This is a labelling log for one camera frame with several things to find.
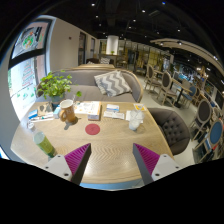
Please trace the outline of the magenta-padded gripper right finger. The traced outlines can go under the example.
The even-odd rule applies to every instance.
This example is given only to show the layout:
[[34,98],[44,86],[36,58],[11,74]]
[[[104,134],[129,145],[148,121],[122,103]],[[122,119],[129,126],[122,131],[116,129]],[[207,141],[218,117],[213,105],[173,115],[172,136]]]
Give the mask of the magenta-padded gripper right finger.
[[145,185],[181,170],[168,154],[158,155],[136,143],[133,144],[133,155]]

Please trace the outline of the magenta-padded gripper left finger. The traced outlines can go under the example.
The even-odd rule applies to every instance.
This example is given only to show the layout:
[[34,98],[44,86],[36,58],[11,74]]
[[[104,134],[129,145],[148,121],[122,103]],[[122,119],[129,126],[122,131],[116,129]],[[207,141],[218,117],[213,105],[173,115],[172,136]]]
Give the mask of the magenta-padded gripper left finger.
[[91,155],[91,144],[85,144],[66,155],[56,155],[43,169],[76,185],[82,181]]

